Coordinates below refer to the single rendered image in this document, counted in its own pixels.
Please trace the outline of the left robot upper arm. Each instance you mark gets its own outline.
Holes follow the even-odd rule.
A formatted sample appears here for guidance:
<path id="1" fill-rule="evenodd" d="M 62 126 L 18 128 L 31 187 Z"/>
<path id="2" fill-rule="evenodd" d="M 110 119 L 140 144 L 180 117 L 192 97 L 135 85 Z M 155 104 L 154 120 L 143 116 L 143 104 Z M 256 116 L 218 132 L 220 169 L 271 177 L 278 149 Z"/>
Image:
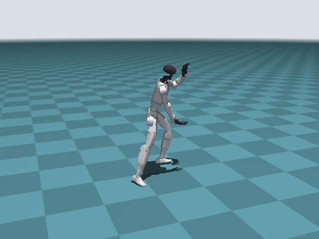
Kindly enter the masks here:
<path id="1" fill-rule="evenodd" d="M 168 79 L 168 81 L 169 81 L 169 85 L 171 87 L 173 87 L 173 88 L 177 88 L 178 87 L 178 83 L 176 81 L 172 81 L 172 80 L 169 80 L 169 79 Z"/>

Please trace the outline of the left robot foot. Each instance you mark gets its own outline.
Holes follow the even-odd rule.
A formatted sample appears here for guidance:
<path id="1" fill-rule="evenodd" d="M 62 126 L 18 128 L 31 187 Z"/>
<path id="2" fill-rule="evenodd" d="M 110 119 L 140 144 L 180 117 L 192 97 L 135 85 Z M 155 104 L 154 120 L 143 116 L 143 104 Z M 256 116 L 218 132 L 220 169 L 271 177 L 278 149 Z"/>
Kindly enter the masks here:
<path id="1" fill-rule="evenodd" d="M 172 161 L 171 159 L 167 159 L 167 158 L 163 158 L 163 159 L 157 158 L 156 159 L 156 163 L 171 162 L 171 161 Z"/>

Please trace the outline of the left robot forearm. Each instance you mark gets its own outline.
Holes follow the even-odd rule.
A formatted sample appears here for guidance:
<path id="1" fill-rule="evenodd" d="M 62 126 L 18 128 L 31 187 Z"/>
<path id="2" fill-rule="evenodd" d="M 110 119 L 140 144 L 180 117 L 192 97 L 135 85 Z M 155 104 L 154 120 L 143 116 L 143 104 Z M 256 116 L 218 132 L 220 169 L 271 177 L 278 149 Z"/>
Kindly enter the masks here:
<path id="1" fill-rule="evenodd" d="M 180 76 L 179 78 L 177 78 L 175 81 L 180 84 L 187 76 L 188 76 L 188 74 L 185 74 L 184 77 L 181 75 L 181 76 Z"/>

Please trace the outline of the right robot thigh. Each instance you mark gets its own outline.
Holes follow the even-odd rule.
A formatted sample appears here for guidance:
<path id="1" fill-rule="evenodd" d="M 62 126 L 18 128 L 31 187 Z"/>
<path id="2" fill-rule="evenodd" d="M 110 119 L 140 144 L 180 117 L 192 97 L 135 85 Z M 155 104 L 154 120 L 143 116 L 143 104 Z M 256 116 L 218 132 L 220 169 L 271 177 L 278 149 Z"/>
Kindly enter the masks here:
<path id="1" fill-rule="evenodd" d="M 156 139 L 156 135 L 157 135 L 157 119 L 154 118 L 154 115 L 150 115 L 147 118 L 147 125 L 149 125 L 150 127 L 148 127 L 148 131 L 147 131 L 147 137 L 146 137 L 146 152 L 148 149 L 151 149 L 151 147 L 154 144 L 154 141 Z"/>

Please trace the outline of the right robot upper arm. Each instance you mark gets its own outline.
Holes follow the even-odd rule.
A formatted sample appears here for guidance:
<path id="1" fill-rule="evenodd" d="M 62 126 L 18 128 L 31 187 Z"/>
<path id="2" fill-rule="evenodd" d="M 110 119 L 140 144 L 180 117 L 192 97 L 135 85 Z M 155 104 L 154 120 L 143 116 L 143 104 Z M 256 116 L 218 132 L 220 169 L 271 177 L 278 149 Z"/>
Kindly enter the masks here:
<path id="1" fill-rule="evenodd" d="M 170 105 L 170 106 L 171 106 L 171 104 L 168 102 L 167 89 L 166 89 L 165 86 L 160 86 L 160 87 L 159 87 L 159 93 L 160 93 L 160 95 L 161 95 L 162 103 L 163 103 L 164 108 L 165 108 L 167 105 Z"/>

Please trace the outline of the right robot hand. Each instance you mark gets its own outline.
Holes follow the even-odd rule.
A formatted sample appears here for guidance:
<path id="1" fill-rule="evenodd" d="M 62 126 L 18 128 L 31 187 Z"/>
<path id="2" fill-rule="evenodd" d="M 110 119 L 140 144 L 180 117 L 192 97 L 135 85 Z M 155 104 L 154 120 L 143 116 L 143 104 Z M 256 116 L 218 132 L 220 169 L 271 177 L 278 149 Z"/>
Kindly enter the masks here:
<path id="1" fill-rule="evenodd" d="M 175 124 L 179 124 L 179 125 L 186 125 L 187 124 L 187 122 L 185 122 L 185 121 L 180 122 L 177 119 L 175 119 L 174 122 L 175 122 Z"/>

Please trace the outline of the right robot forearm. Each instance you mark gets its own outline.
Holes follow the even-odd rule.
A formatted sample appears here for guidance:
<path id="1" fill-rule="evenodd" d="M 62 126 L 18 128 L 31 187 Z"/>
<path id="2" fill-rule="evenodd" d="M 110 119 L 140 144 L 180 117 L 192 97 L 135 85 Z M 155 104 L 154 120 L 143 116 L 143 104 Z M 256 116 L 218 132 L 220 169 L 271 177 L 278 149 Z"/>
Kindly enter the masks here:
<path id="1" fill-rule="evenodd" d="M 176 119 L 176 117 L 175 117 L 175 115 L 173 113 L 173 110 L 171 109 L 171 106 L 167 105 L 165 107 L 165 110 L 166 110 L 166 113 L 168 114 L 169 118 L 171 119 L 171 122 L 175 123 L 174 120 Z"/>

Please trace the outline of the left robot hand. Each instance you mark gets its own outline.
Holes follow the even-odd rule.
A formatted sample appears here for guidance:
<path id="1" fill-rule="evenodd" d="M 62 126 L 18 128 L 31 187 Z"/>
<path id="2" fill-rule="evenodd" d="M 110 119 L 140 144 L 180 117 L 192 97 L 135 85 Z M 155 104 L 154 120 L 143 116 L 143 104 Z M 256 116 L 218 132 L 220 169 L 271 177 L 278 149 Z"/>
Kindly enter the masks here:
<path id="1" fill-rule="evenodd" d="M 190 63 L 186 63 L 185 65 L 183 65 L 183 68 L 182 68 L 182 76 L 184 77 L 185 74 L 187 74 L 187 68 L 188 68 L 188 65 Z"/>

